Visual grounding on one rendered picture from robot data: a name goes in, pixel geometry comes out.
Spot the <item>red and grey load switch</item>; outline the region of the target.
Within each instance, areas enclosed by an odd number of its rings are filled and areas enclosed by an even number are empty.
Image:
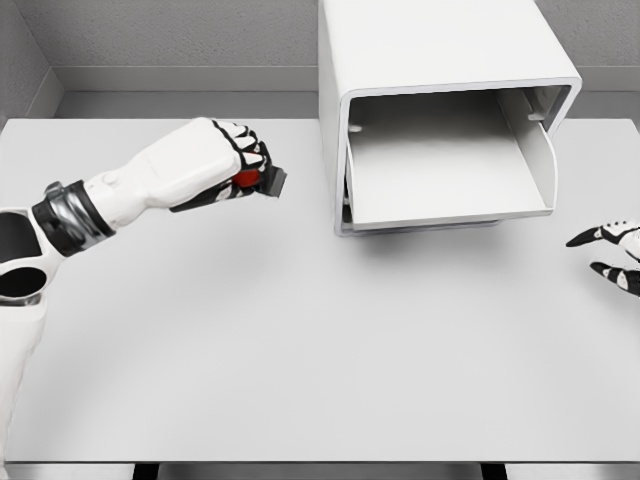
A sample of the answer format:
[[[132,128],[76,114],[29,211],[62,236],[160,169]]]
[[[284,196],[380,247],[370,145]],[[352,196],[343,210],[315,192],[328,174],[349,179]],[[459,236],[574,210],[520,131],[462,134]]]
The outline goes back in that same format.
[[[269,167],[264,171],[246,170],[232,177],[234,185],[244,193],[259,193],[268,197],[279,198],[287,178],[287,173],[279,167]]]

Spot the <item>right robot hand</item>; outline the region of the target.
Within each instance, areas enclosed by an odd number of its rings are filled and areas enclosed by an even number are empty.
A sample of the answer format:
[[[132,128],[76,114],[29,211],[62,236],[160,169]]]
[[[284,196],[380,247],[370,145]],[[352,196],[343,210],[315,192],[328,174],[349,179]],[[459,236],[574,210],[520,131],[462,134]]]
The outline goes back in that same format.
[[[640,298],[640,221],[620,220],[594,226],[568,240],[565,246],[574,248],[599,241],[619,247],[638,267],[628,269],[593,261],[590,269],[620,290]]]

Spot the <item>white cabinet drawer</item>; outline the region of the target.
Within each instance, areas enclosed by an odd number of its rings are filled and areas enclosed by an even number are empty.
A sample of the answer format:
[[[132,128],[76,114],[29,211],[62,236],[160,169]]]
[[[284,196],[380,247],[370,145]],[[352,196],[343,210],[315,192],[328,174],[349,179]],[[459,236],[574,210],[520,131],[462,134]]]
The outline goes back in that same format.
[[[342,212],[356,232],[551,214],[557,160],[522,89],[352,101]]]

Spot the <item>white tabletop storage cabinet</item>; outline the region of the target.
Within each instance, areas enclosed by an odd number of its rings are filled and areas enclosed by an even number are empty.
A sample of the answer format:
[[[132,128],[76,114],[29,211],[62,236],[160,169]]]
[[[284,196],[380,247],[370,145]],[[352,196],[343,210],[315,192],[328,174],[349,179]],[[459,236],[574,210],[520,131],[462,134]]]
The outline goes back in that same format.
[[[362,97],[522,89],[550,141],[582,79],[535,0],[319,0],[319,120],[334,229],[350,105]]]

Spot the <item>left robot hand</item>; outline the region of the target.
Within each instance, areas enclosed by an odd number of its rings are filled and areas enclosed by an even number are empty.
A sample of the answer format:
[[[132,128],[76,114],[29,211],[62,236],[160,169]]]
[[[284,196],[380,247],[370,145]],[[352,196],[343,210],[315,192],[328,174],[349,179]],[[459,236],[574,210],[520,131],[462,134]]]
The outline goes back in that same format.
[[[252,193],[244,193],[232,177],[275,166],[266,144],[249,127],[210,118],[192,120],[137,159],[143,165],[146,204],[173,212],[248,196]]]

